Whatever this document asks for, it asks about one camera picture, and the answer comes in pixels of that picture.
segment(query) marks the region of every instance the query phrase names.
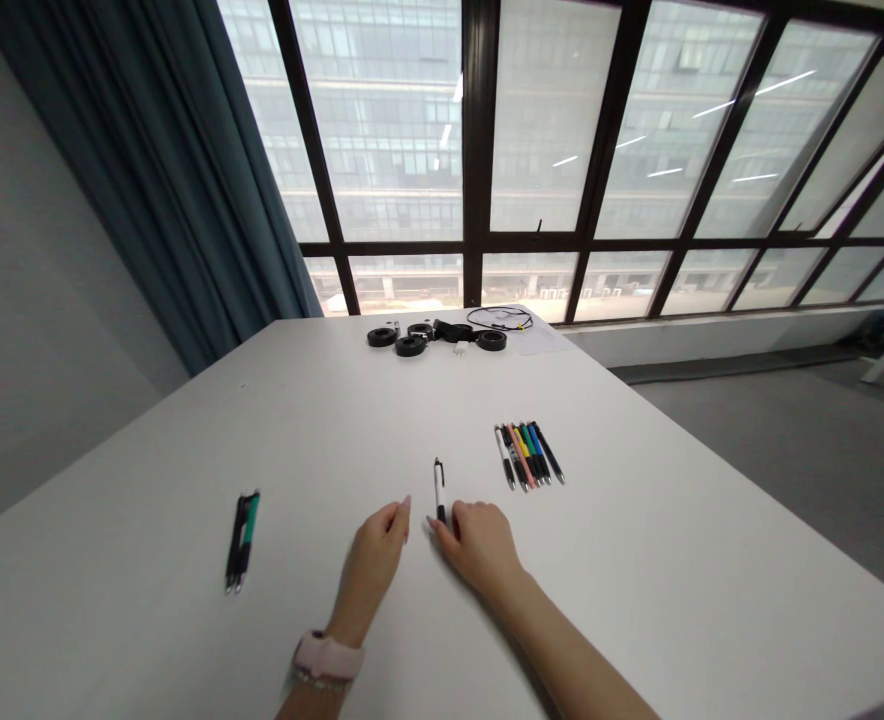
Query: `wall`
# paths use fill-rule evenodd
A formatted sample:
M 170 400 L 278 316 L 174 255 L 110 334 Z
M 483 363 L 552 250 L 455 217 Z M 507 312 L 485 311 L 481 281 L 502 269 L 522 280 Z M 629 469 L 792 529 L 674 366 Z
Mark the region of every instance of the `wall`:
M 605 367 L 650 365 L 828 345 L 855 330 L 872 308 L 567 328 L 562 332 Z
M 187 379 L 0 54 L 0 512 Z

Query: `wire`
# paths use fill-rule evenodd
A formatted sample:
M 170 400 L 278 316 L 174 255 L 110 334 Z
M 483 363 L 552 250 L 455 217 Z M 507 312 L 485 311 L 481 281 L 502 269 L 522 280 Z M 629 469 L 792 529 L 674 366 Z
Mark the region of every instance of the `wire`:
M 473 320 L 472 316 L 478 312 L 493 312 L 493 311 L 501 311 L 504 313 L 501 317 L 490 318 L 493 320 L 490 324 L 486 324 L 483 322 L 479 322 L 478 320 Z M 524 320 L 520 320 L 514 325 L 504 325 L 500 322 L 495 322 L 496 320 L 508 320 L 508 318 L 525 318 Z M 492 307 L 487 308 L 476 308 L 472 310 L 468 315 L 466 315 L 465 319 L 472 323 L 473 325 L 478 325 L 479 327 L 484 327 L 488 330 L 501 330 L 502 332 L 512 332 L 513 330 L 528 330 L 532 327 L 532 314 L 527 310 L 520 310 L 519 308 L 508 307 L 507 305 L 493 305 Z

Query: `white table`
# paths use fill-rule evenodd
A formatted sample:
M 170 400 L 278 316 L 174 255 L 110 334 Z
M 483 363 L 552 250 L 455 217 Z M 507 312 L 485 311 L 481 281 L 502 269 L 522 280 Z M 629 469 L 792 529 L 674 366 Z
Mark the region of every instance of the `white table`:
M 503 508 L 526 567 L 663 717 L 884 700 L 884 586 L 749 480 L 581 351 L 403 359 L 365 343 L 392 319 L 273 324 L 0 517 L 0 718 L 272 718 L 356 526 L 406 493 L 411 538 L 343 717 L 541 717 L 419 523 L 436 456 L 450 500 Z M 509 491 L 492 427 L 523 419 L 565 487 Z M 226 597 L 235 500 L 256 487 L 250 573 Z

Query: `left hand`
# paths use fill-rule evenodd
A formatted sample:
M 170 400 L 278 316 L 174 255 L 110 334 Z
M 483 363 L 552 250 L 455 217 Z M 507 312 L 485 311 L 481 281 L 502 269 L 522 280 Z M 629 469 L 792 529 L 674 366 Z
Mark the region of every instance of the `left hand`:
M 362 647 L 395 577 L 402 546 L 409 539 L 411 507 L 411 495 L 401 503 L 389 503 L 362 523 L 355 533 L 325 637 L 348 647 Z

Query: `black cable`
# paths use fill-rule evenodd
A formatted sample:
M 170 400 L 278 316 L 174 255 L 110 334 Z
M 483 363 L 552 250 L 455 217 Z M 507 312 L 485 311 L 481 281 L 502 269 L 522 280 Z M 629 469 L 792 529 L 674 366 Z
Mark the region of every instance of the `black cable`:
M 502 325 L 501 323 L 493 322 L 491 325 L 486 325 L 485 323 L 481 323 L 478 320 L 473 320 L 472 316 L 477 312 L 489 312 L 492 310 L 500 310 L 504 312 L 506 315 L 511 317 L 524 317 L 524 320 L 517 322 L 514 326 L 510 325 Z M 507 305 L 493 305 L 492 307 L 487 308 L 475 308 L 468 315 L 465 316 L 465 319 L 472 323 L 473 325 L 478 325 L 479 327 L 484 327 L 487 330 L 501 330 L 502 332 L 512 332 L 513 330 L 528 330 L 532 327 L 532 314 L 527 310 L 520 310 L 519 308 L 508 307 Z

